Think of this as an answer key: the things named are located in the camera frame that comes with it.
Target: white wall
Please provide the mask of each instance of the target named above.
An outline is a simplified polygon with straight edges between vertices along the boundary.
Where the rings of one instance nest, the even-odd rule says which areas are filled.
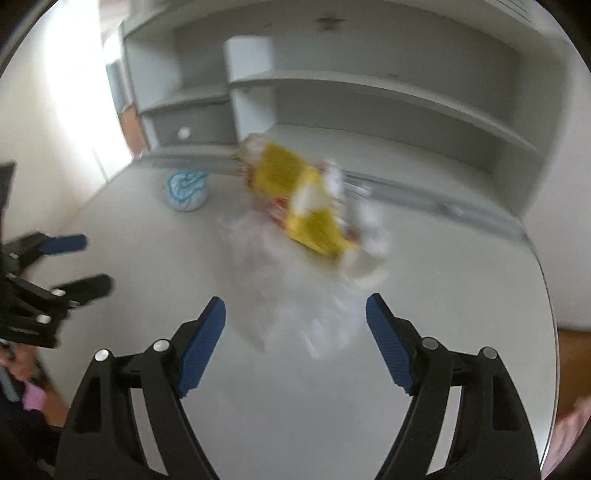
[[[563,131],[525,216],[560,326],[591,330],[591,73],[573,61]]]
[[[0,161],[15,160],[4,234],[56,233],[131,161],[106,77],[98,0],[60,0],[0,79]]]

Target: plastic bag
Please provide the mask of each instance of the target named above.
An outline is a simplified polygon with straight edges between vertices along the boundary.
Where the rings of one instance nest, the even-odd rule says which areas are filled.
[[[332,259],[284,235],[264,212],[253,209],[222,223],[239,283],[257,305],[243,321],[263,346],[295,334],[313,358],[326,358],[354,340],[370,291],[341,274]]]

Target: person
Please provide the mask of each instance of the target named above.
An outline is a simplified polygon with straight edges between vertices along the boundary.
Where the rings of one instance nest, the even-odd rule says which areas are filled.
[[[27,388],[36,388],[28,383],[37,371],[37,347],[16,344],[11,351],[0,348],[0,365],[17,381]],[[10,400],[0,388],[0,417],[19,441],[31,460],[44,460],[49,465],[56,464],[60,433],[52,429],[41,411],[42,404],[27,408],[26,401]]]

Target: metal screw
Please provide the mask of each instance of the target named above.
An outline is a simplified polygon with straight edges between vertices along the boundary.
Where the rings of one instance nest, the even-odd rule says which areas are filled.
[[[154,344],[154,350],[156,350],[157,352],[165,352],[166,350],[168,350],[169,346],[170,342],[168,340],[158,340]]]
[[[437,350],[439,346],[439,342],[431,337],[425,337],[421,343],[427,350]]]
[[[51,317],[49,315],[38,315],[37,321],[39,323],[42,323],[43,325],[47,325],[48,323],[51,322]]]
[[[484,353],[484,356],[490,360],[494,360],[496,357],[499,356],[499,354],[496,353],[496,350],[490,346],[484,347],[484,350],[482,351],[482,353]]]
[[[108,358],[109,358],[109,351],[105,350],[104,348],[95,353],[95,360],[97,362],[104,362]]]

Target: white shelf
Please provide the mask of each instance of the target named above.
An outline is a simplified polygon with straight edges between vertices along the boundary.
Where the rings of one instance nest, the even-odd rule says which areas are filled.
[[[423,148],[342,130],[296,125],[276,125],[267,136],[312,162],[332,157],[348,172],[407,184],[502,218],[514,218],[487,173]]]
[[[232,158],[235,145],[216,145],[216,144],[187,144],[187,145],[167,145],[152,150],[145,154],[149,157],[220,157]]]
[[[156,102],[140,113],[150,113],[163,109],[189,108],[199,105],[229,102],[230,94],[225,83],[200,85],[198,87],[179,90],[164,100]]]
[[[158,8],[124,22],[124,36],[136,34],[150,38],[162,31],[170,31],[191,22],[232,8],[263,3],[268,0],[193,0],[178,8]],[[480,30],[517,51],[548,58],[560,56],[551,38],[539,32],[524,18],[512,15],[506,8],[491,0],[387,0],[408,5],[451,18],[464,25]]]
[[[285,82],[330,83],[332,86],[347,88],[357,93],[412,103],[471,124],[525,151],[537,151],[525,138],[486,112],[445,95],[398,80],[341,72],[273,70],[235,80],[231,82],[230,86],[269,86]]]
[[[140,164],[159,168],[238,175],[240,164],[233,157],[235,150],[235,145],[167,145],[145,153]]]

